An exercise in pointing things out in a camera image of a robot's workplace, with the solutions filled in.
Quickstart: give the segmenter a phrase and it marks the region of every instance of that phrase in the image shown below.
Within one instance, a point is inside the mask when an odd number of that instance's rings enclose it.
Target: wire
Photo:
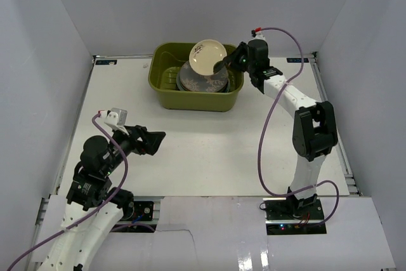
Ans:
[[[296,73],[294,76],[292,76],[291,78],[289,78],[289,79],[285,82],[285,84],[282,86],[282,88],[281,88],[280,91],[278,92],[277,96],[275,97],[275,100],[273,101],[273,104],[272,104],[272,106],[271,106],[271,109],[269,110],[269,113],[268,113],[268,115],[267,115],[267,117],[266,117],[266,119],[265,119],[264,127],[263,127],[263,129],[262,129],[261,138],[259,139],[259,145],[258,145],[258,158],[257,158],[257,163],[258,163],[258,176],[259,176],[259,181],[261,182],[262,187],[264,188],[264,190],[265,190],[268,194],[270,194],[270,195],[272,195],[272,196],[275,196],[275,197],[284,197],[284,198],[289,197],[289,196],[292,196],[292,195],[295,195],[295,194],[298,194],[298,193],[303,192],[303,191],[305,191],[305,190],[309,190],[309,189],[314,188],[314,187],[319,187],[319,186],[321,186],[321,185],[323,185],[323,184],[325,184],[325,183],[330,183],[330,184],[332,184],[332,186],[336,189],[336,203],[335,203],[335,205],[334,205],[334,207],[333,207],[333,209],[332,209],[332,211],[331,211],[331,213],[330,213],[329,216],[327,216],[324,220],[322,220],[322,221],[320,221],[320,222],[318,222],[318,223],[312,224],[311,226],[323,225],[324,223],[327,222],[327,220],[329,220],[329,219],[334,215],[334,213],[336,212],[337,207],[338,207],[338,202],[339,202],[339,190],[338,190],[338,186],[337,186],[333,181],[331,181],[331,180],[324,180],[324,181],[322,181],[322,182],[320,182],[320,183],[318,183],[318,184],[316,184],[316,185],[309,185],[308,187],[300,188],[299,190],[295,190],[294,192],[290,192],[290,193],[286,193],[286,194],[276,194],[276,193],[272,192],[271,190],[269,190],[268,187],[266,187],[265,182],[264,182],[264,179],[263,179],[263,177],[262,177],[261,153],[262,153],[262,146],[263,146],[263,142],[264,142],[264,138],[265,138],[265,133],[266,133],[266,129],[267,129],[267,127],[268,127],[269,120],[270,120],[270,118],[271,118],[271,115],[272,115],[272,113],[273,113],[273,111],[274,111],[276,105],[278,104],[278,101],[279,101],[280,97],[282,96],[282,93],[284,92],[284,90],[286,89],[286,87],[288,86],[288,84],[289,84],[291,81],[293,81],[295,78],[297,78],[298,76],[300,76],[300,74],[301,74],[302,71],[303,71],[303,68],[305,67],[305,58],[304,58],[304,56],[303,56],[302,47],[300,46],[298,40],[297,40],[291,33],[289,33],[288,31],[286,31],[286,30],[284,30],[284,29],[276,28],[276,27],[257,28],[257,29],[255,29],[255,32],[259,32],[259,31],[262,31],[262,30],[276,30],[276,31],[279,31],[279,32],[283,32],[283,33],[285,33],[286,35],[288,35],[291,39],[293,39],[293,41],[296,43],[296,46],[298,46],[298,49],[299,49],[299,52],[300,52],[301,65],[300,65],[300,69],[299,69],[298,73]]]
[[[309,222],[309,220],[310,220],[310,213],[307,212],[307,216],[303,215],[302,219],[299,221],[299,223],[295,224],[294,228],[301,228],[301,227],[305,226]]]
[[[122,219],[122,220],[129,220],[131,217],[135,215],[135,207],[133,206],[133,211],[131,212],[131,215],[129,215],[127,218]]]
[[[133,226],[140,226],[140,227],[149,228],[151,231],[155,232],[155,229],[153,227],[151,227],[150,225],[146,225],[145,223],[137,223],[137,222],[128,223],[126,225],[119,225],[118,227],[113,228],[111,230],[111,232],[120,231],[120,230],[122,230],[124,228],[133,227]]]
[[[138,217],[137,219],[133,220],[131,223],[136,223],[138,221],[141,220],[141,218],[143,218],[144,214],[142,214],[140,217]]]
[[[96,209],[94,209],[92,212],[90,212],[89,214],[87,214],[86,216],[82,217],[81,219],[77,220],[75,223],[69,225],[66,230],[70,230],[74,227],[76,227],[77,225],[79,225],[80,223],[84,222],[85,220],[87,220],[88,218],[92,217],[94,214],[96,214],[97,212],[99,212],[99,210],[101,210],[102,207],[104,207],[106,204],[108,204],[115,195],[117,195],[117,193],[120,191],[122,185],[124,184],[124,181],[127,178],[127,174],[128,174],[128,160],[127,160],[127,156],[124,153],[124,151],[121,149],[120,145],[96,122],[96,119],[100,117],[100,114],[95,115],[92,118],[92,123],[96,126],[97,129],[99,129],[101,131],[101,133],[103,133],[109,140],[111,143],[113,143],[113,145],[116,147],[116,149],[119,151],[120,155],[122,156],[122,160],[124,161],[124,174],[122,176],[122,179],[120,181],[120,183],[118,184],[117,188],[114,190],[114,192],[112,192],[112,194],[106,199],[104,200],[104,202],[99,205]],[[43,246],[44,244],[46,244],[49,241],[52,241],[53,239],[61,236],[65,231],[61,230],[55,234],[53,234],[52,236],[49,236],[47,239],[41,241],[40,243],[36,244],[35,246],[33,246],[32,248],[26,250],[26,252],[24,252],[23,254],[21,254],[15,261],[13,261],[13,263],[7,268],[7,271],[11,271],[11,269],[14,268],[14,266],[20,261],[22,260],[24,257],[26,257],[28,254],[30,254],[31,252],[33,252],[34,250],[38,249],[39,247]]]
[[[266,211],[266,202],[262,202],[262,203],[259,205],[259,209],[260,209],[261,211]]]

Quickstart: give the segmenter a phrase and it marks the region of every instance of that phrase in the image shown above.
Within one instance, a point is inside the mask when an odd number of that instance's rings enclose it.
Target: white bowl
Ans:
[[[202,75],[214,74],[214,65],[227,56],[226,48],[214,39],[205,39],[198,42],[189,54],[189,62],[192,69]]]

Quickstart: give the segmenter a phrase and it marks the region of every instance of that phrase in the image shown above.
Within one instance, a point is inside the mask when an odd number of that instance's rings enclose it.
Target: white panel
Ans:
[[[249,196],[266,195],[258,179],[256,158],[265,117],[273,100],[263,95],[246,74],[234,108],[228,112],[164,109],[148,84],[151,59],[118,59],[117,65],[96,65],[77,125],[63,174],[60,194],[67,194],[83,143],[100,134],[91,118],[100,109],[128,110],[127,125],[165,131],[166,138],[153,157],[129,156],[129,173],[124,188],[139,196]],[[272,64],[287,77],[300,64],[286,58],[272,58]],[[313,71],[305,64],[294,81],[303,93],[320,100]],[[292,144],[293,119],[280,106],[275,109],[266,133],[263,177],[268,188],[284,194],[296,169],[297,153]],[[122,177],[121,164],[112,174],[113,185]],[[335,181],[342,195],[348,195],[336,148],[326,158],[319,181]],[[331,185],[317,188],[319,195],[335,195]]]
[[[347,0],[320,50],[327,95],[360,190],[406,270],[406,0]]]
[[[291,31],[305,52],[321,46],[345,0],[62,0],[92,54],[152,53],[167,41],[238,44],[256,27]],[[297,53],[274,34],[271,54]]]
[[[91,57],[60,0],[0,0],[0,270],[30,247]],[[14,270],[23,270],[24,261]]]
[[[328,213],[335,199],[321,200]],[[109,234],[91,270],[379,271],[395,266],[371,198],[342,198],[326,224],[327,234],[296,236],[266,236],[261,201],[166,197],[161,232]],[[65,202],[51,197],[39,241],[58,230]],[[33,261],[42,261],[50,246],[38,249]]]

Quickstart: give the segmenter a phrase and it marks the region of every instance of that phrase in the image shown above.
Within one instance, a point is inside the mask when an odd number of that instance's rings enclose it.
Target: white table surface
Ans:
[[[137,196],[252,196],[266,195],[257,174],[259,136],[273,102],[251,85],[248,75],[234,108],[228,112],[198,112],[163,108],[148,84],[151,59],[118,59],[117,65],[93,69],[72,140],[59,194],[66,195],[83,143],[100,134],[91,118],[101,109],[117,107],[128,111],[126,125],[146,126],[165,131],[166,137],[153,156],[130,155],[124,189]],[[272,58],[287,77],[296,73],[298,63]],[[320,100],[309,63],[294,85]],[[292,146],[293,120],[282,107],[273,114],[263,145],[263,176],[268,188],[286,192],[296,167]],[[110,176],[113,185],[122,178],[121,164]],[[348,195],[343,167],[336,148],[327,157],[319,181],[333,180],[340,194]],[[335,195],[330,185],[317,189],[318,195]]]
[[[111,233],[90,271],[379,271],[395,264],[371,198],[340,199],[327,234],[267,236],[256,197],[165,197],[157,229]],[[321,198],[330,213],[334,198]],[[51,196],[38,241],[59,231],[64,196]],[[43,261],[51,243],[34,252]]]

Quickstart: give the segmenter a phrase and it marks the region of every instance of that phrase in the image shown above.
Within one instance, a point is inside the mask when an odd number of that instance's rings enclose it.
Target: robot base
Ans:
[[[266,213],[268,235],[308,235],[326,234],[325,225],[313,226],[324,219],[323,207],[319,199],[292,215],[285,198],[266,198],[261,209]]]

